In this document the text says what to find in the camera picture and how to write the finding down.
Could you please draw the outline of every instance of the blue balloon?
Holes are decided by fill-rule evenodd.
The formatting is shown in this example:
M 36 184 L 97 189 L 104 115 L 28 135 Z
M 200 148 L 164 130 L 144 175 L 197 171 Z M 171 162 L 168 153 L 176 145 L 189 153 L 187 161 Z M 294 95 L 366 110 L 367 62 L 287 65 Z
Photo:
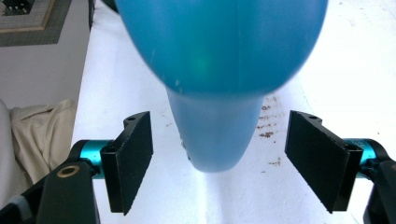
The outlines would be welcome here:
M 191 162 L 206 172 L 230 169 L 242 157 L 262 97 L 304 64 L 327 8 L 327 0 L 116 0 L 116 4 L 141 56 L 168 90 Z M 229 124 L 216 122 L 221 116 L 214 114 L 224 112 L 219 105 L 250 109 L 238 108 L 232 114 L 235 124 Z M 236 130 L 236 123 L 243 127 Z M 225 140 L 220 141 L 220 133 Z M 227 150 L 237 156 L 224 158 Z

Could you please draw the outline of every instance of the white table surface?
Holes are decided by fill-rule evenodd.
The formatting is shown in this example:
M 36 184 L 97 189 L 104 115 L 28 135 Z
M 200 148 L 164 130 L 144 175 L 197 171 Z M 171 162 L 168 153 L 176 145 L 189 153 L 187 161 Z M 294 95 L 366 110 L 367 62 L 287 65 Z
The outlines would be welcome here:
M 110 213 L 94 180 L 102 223 L 362 223 L 371 192 L 355 183 L 347 212 L 329 214 L 284 153 L 289 111 L 323 119 L 340 137 L 367 137 L 396 159 L 396 3 L 331 0 L 301 71 L 265 96 L 258 126 L 230 171 L 203 174 L 180 145 L 162 83 L 138 55 L 120 16 L 96 1 L 73 143 L 114 139 L 122 121 L 150 111 L 154 155 L 129 214 Z M 260 133 L 273 132 L 269 138 Z

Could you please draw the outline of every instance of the balloon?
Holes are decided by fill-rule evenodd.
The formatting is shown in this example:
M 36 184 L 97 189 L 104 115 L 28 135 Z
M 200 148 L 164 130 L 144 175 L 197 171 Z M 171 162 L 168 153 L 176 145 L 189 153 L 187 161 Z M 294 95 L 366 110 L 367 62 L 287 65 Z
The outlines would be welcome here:
M 116 0 L 139 53 L 165 84 L 192 164 L 237 164 L 262 97 L 289 80 L 318 39 L 327 0 Z

